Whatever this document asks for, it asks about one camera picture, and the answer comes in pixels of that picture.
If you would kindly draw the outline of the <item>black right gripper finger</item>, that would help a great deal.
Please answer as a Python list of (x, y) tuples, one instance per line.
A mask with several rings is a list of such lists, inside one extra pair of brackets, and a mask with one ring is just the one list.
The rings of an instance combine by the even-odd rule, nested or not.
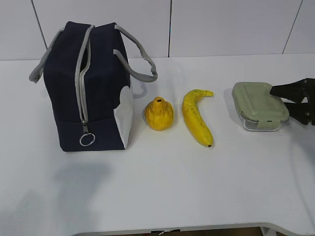
[(315, 124), (315, 105), (313, 103), (284, 103), (289, 115), (303, 125)]
[(302, 103), (305, 97), (308, 102), (312, 102), (315, 99), (315, 80), (305, 78), (291, 84), (273, 86), (270, 94), (294, 103)]

